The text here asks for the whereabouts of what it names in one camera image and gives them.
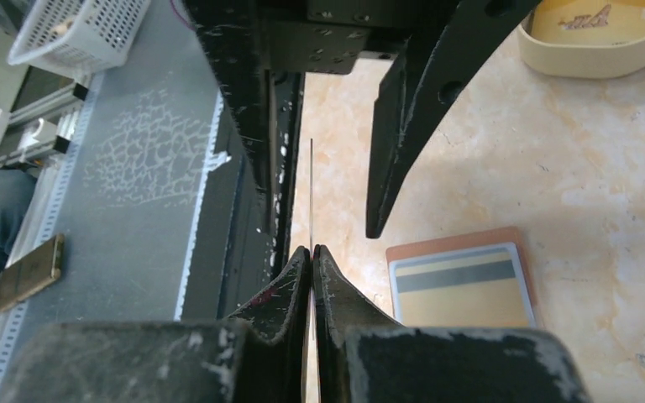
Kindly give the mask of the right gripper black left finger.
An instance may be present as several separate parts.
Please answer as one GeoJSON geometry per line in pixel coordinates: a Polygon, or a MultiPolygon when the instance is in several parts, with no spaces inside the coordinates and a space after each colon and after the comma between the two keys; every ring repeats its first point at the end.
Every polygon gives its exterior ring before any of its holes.
{"type": "Polygon", "coordinates": [[[0,402],[298,402],[311,257],[229,316],[44,327],[9,367],[0,402]]]}

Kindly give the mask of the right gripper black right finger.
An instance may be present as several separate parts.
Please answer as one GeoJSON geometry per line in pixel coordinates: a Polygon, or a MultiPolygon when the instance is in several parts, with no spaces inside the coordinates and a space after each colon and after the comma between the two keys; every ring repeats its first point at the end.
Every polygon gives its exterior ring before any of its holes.
{"type": "Polygon", "coordinates": [[[588,402],[567,348],[531,328],[406,327],[312,258],[324,402],[588,402]]]}

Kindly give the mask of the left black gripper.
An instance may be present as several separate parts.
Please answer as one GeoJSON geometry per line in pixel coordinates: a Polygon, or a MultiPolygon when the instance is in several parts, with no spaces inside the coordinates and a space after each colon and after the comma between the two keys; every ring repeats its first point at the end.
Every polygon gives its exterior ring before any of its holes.
{"type": "Polygon", "coordinates": [[[365,235],[381,236],[434,131],[536,1],[185,1],[214,73],[347,75],[394,60],[374,103],[365,235]]]}

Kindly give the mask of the beige oval card tray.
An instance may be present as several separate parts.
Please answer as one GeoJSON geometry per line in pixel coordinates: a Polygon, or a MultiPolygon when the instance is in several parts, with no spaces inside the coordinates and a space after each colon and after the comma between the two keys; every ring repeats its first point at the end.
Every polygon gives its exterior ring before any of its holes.
{"type": "Polygon", "coordinates": [[[531,69],[548,76],[609,79],[645,67],[645,38],[606,46],[547,44],[527,32],[534,10],[517,27],[520,56],[531,69]]]}

